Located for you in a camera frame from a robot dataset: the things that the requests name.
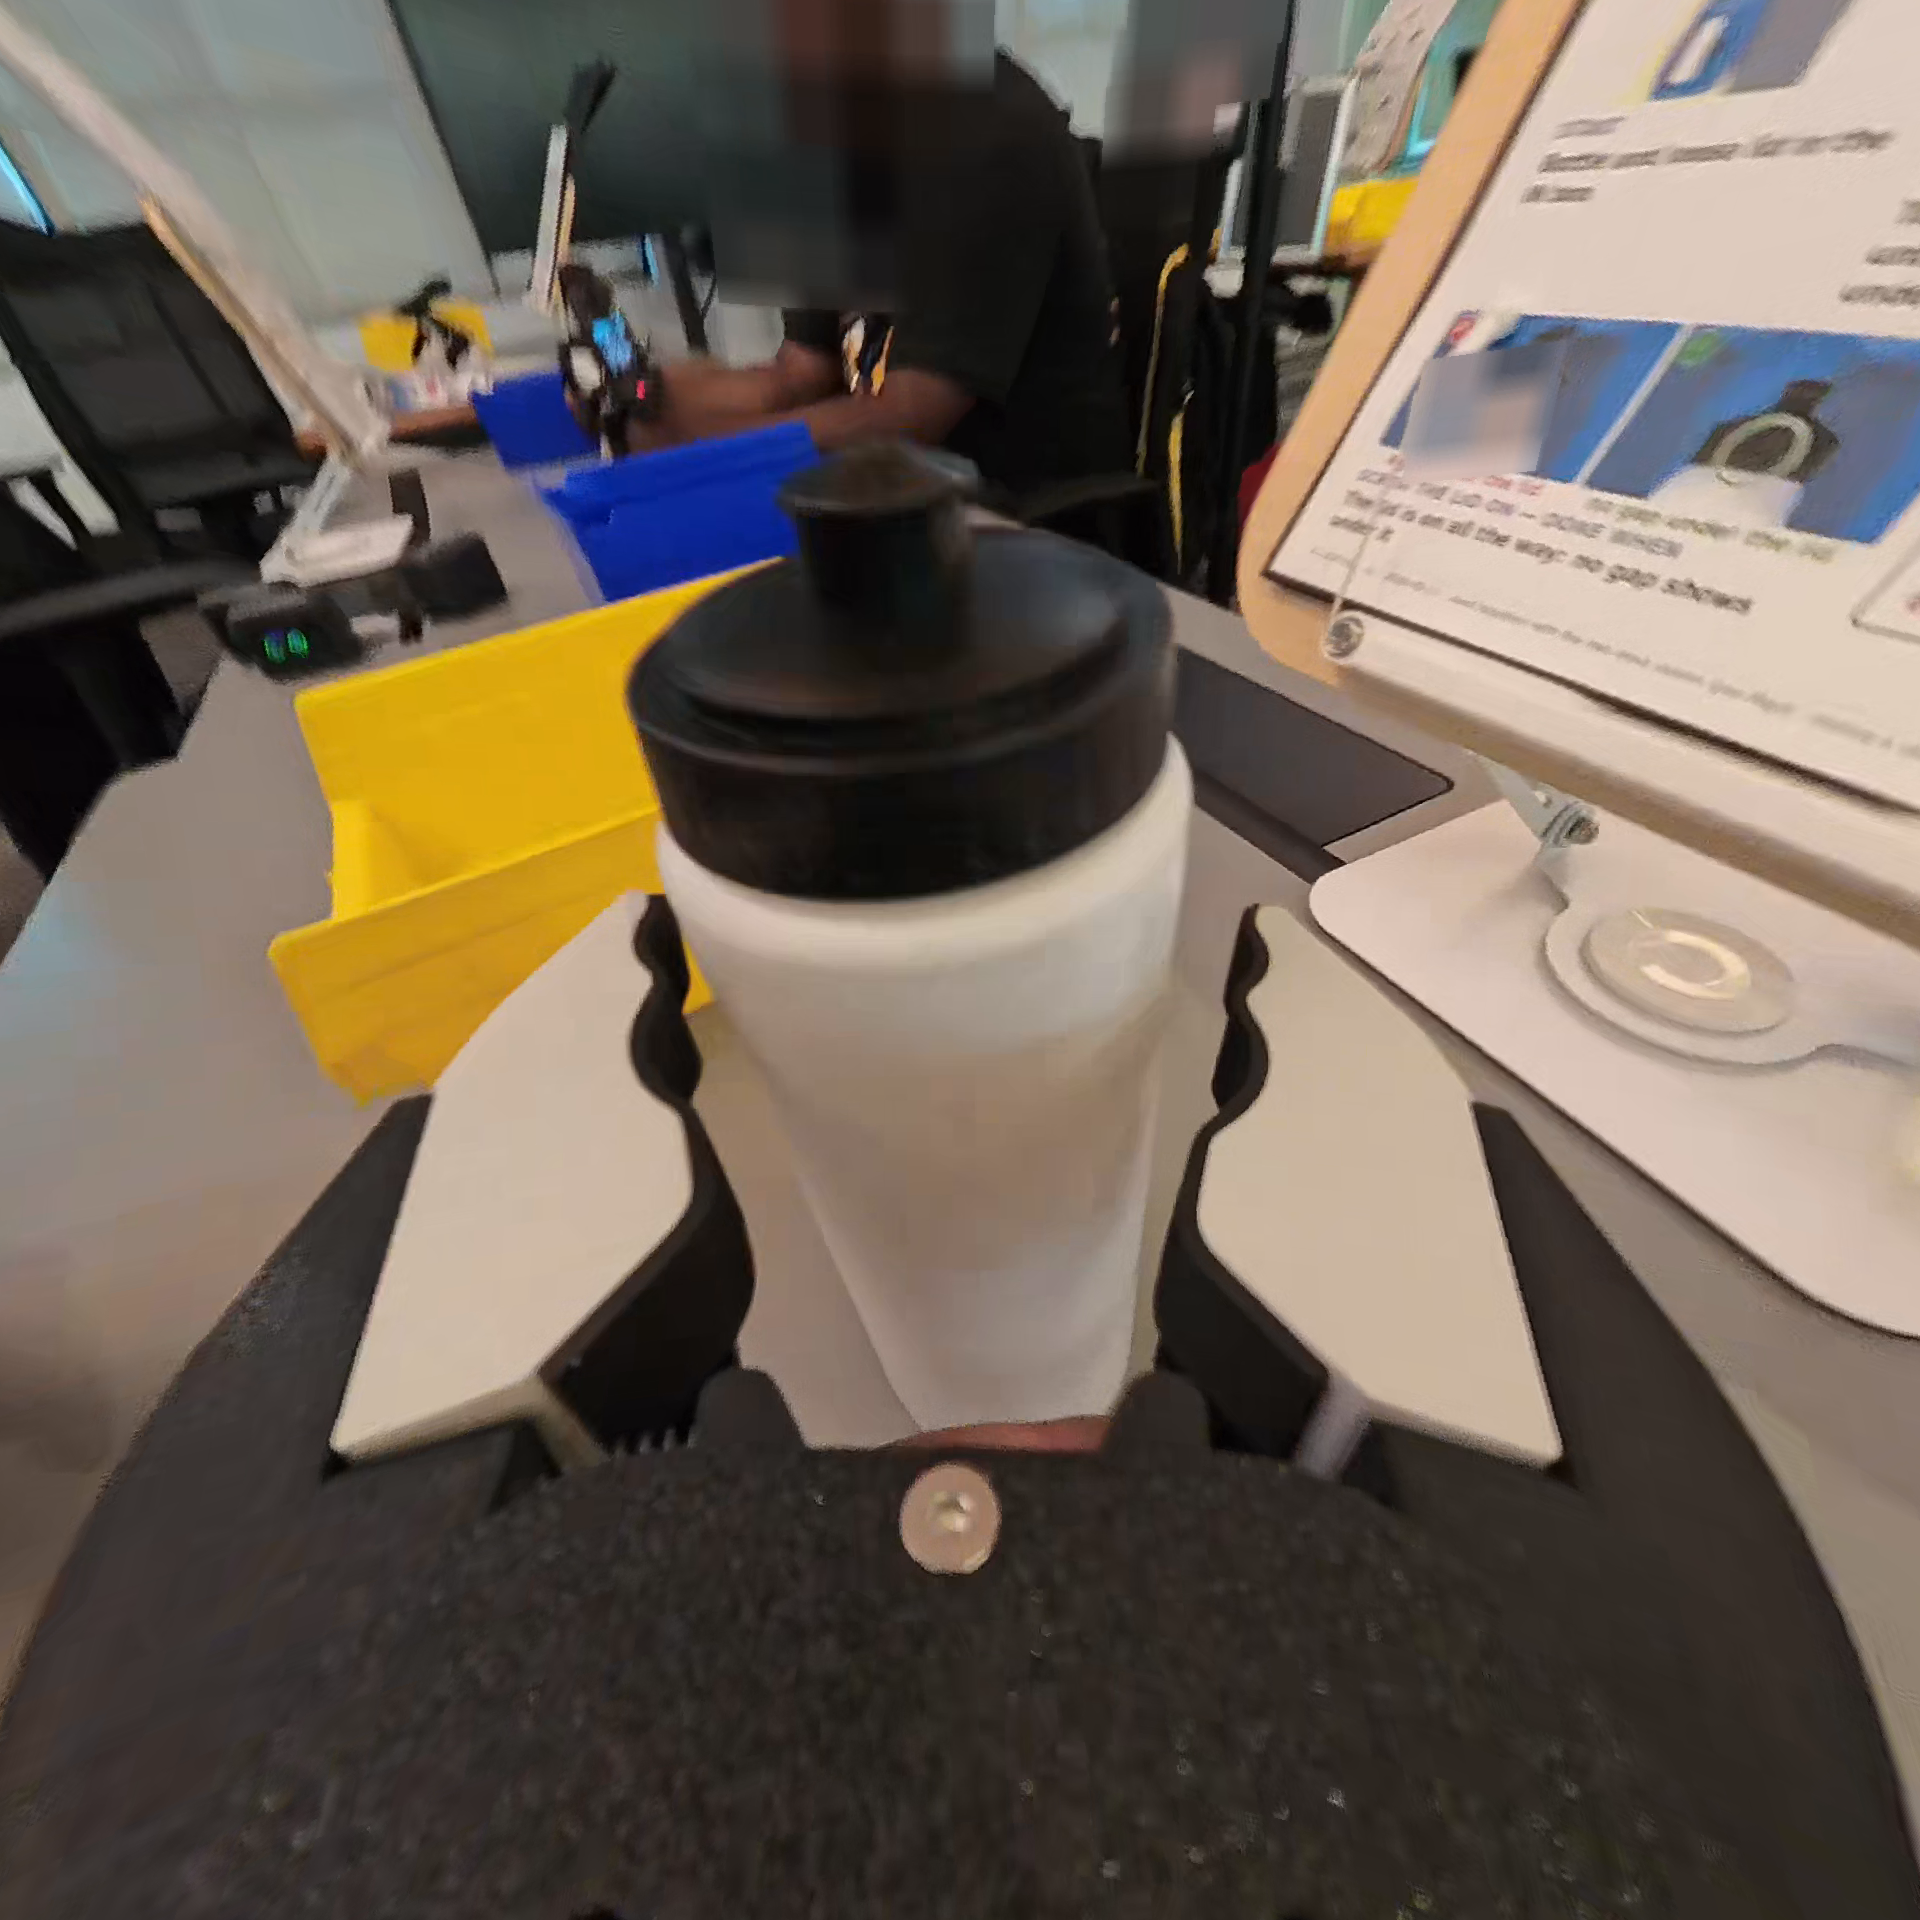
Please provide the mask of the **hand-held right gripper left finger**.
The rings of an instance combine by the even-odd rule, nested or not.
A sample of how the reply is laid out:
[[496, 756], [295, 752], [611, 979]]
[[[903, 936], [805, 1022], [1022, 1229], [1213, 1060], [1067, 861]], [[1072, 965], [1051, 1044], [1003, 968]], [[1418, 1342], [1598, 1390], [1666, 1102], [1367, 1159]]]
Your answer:
[[623, 896], [445, 1070], [333, 1429], [342, 1461], [527, 1426], [581, 1467], [691, 1436], [736, 1366], [755, 1260], [694, 1103], [687, 995], [670, 903]]

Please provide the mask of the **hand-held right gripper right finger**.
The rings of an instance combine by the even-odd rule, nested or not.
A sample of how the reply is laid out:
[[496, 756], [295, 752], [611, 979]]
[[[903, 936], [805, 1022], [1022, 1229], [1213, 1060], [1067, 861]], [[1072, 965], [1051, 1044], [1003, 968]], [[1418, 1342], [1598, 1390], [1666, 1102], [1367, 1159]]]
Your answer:
[[1155, 1285], [1160, 1363], [1239, 1452], [1339, 1479], [1397, 1429], [1546, 1472], [1561, 1431], [1478, 1110], [1440, 1048], [1278, 904], [1223, 986], [1215, 1112]]

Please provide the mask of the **yellow storage bin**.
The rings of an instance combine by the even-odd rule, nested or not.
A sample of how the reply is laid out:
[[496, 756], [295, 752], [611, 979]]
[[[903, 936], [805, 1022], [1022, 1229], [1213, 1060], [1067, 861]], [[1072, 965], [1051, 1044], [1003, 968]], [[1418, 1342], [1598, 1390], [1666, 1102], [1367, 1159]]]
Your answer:
[[627, 707], [640, 653], [736, 566], [336, 679], [295, 700], [329, 813], [329, 911], [273, 968], [326, 1076], [432, 1087], [614, 900], [664, 891]]

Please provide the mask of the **white plastic bottle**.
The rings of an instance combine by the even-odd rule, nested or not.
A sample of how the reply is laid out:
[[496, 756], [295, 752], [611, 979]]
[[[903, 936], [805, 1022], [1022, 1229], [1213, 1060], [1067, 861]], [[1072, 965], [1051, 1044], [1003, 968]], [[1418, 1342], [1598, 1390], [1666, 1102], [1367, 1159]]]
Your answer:
[[1094, 1416], [1122, 1390], [1192, 815], [1171, 739], [1082, 847], [895, 903], [760, 894], [659, 828], [664, 894], [920, 1429]]

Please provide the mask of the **black bottle lid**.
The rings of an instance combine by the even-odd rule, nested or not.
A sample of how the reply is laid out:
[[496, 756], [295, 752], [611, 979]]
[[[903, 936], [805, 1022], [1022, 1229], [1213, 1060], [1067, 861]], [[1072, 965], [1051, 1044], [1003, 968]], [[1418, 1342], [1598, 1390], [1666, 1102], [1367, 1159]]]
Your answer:
[[717, 588], [633, 662], [664, 828], [768, 896], [899, 903], [1042, 869], [1162, 773], [1178, 667], [1158, 583], [975, 528], [961, 464], [848, 448], [778, 502], [798, 554]]

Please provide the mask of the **black charger with green lights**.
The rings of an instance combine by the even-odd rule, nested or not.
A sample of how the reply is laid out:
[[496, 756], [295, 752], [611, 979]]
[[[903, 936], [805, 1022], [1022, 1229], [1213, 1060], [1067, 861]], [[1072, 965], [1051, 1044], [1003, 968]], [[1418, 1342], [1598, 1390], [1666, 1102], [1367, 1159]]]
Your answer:
[[231, 661], [271, 682], [311, 682], [369, 655], [334, 591], [295, 583], [206, 589], [200, 613]]

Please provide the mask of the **black box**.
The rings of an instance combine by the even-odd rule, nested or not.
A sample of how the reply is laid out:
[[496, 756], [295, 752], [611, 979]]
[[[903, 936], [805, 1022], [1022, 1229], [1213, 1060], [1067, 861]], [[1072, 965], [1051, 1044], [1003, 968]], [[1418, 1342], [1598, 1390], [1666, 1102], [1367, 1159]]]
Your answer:
[[417, 543], [397, 566], [400, 608], [432, 624], [509, 605], [510, 588], [483, 535], [448, 535]]

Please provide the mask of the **clear document stand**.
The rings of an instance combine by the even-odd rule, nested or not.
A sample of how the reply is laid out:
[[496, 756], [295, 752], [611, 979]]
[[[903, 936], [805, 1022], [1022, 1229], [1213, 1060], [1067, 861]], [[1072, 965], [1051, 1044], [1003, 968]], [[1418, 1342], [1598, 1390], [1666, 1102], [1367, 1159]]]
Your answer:
[[184, 208], [157, 184], [138, 189], [147, 226], [253, 352], [263, 378], [320, 429], [320, 472], [262, 564], [265, 583], [323, 588], [400, 563], [415, 522], [397, 509], [342, 522], [362, 480], [390, 472], [393, 429], [365, 374], [334, 356], [238, 252], [211, 210]]

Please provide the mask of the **blue storage bin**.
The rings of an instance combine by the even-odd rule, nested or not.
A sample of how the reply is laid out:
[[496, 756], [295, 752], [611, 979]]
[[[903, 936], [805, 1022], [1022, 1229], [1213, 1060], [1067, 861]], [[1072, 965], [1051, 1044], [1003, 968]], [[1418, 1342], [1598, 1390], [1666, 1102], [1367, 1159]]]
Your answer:
[[574, 415], [569, 387], [559, 367], [501, 378], [472, 394], [470, 405], [495, 454], [510, 470], [603, 458], [602, 440]]
[[785, 484], [821, 462], [802, 422], [579, 464], [538, 496], [602, 602], [731, 574], [801, 548]]

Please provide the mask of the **instruction sheet on stand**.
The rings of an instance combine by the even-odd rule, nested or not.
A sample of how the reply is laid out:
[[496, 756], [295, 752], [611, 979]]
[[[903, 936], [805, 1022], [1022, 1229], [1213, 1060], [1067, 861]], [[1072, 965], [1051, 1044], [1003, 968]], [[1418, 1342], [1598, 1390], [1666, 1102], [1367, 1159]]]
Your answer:
[[1586, 4], [1504, 4], [1256, 502], [1239, 605], [1290, 666], [1602, 811], [1917, 946], [1917, 806], [1869, 798], [1469, 643], [1273, 583], [1287, 538]]

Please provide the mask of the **background yellow bin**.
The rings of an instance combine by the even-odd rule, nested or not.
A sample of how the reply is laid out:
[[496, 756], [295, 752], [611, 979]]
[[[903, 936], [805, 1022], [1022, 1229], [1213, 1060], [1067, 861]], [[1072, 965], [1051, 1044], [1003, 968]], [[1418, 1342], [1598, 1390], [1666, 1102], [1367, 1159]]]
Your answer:
[[448, 365], [491, 354], [487, 308], [472, 300], [439, 296], [424, 312], [390, 307], [358, 323], [358, 343], [370, 371], [403, 378], [421, 354], [439, 352]]

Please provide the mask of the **black pole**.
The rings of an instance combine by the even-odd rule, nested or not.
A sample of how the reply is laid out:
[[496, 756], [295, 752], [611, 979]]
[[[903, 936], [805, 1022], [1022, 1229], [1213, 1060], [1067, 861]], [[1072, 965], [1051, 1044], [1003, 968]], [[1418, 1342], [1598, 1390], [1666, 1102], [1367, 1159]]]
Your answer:
[[1239, 512], [1253, 509], [1253, 498], [1272, 466], [1273, 445], [1281, 437], [1281, 374], [1278, 358], [1293, 340], [1290, 275], [1266, 266], [1259, 288], [1259, 308], [1253, 328], [1253, 394], [1246, 402], [1246, 440], [1241, 450]]

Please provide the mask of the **black office chair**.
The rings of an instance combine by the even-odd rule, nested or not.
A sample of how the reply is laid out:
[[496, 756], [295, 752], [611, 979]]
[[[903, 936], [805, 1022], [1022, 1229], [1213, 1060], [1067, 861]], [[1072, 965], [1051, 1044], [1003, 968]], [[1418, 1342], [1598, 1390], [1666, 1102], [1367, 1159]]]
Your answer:
[[6, 466], [3, 820], [51, 877], [109, 783], [182, 747], [145, 622], [255, 583], [318, 464], [147, 226], [6, 221], [3, 340], [113, 517], [94, 535], [51, 466]]

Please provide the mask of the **printed instruction sheet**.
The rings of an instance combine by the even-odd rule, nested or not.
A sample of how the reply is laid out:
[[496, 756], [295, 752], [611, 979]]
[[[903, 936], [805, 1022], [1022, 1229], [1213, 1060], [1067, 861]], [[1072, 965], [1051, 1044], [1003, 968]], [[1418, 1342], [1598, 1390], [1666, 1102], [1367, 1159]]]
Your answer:
[[1266, 575], [1917, 806], [1919, 4], [1586, 4]]

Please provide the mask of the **dark monitor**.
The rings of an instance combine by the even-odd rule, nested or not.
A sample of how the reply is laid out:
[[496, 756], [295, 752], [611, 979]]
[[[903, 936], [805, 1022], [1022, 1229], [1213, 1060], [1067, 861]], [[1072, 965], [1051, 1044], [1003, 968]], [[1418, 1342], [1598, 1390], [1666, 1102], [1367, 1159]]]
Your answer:
[[397, 2], [391, 18], [487, 255], [530, 254], [555, 127], [574, 232], [694, 238], [723, 288], [792, 266], [778, 26], [763, 2]]

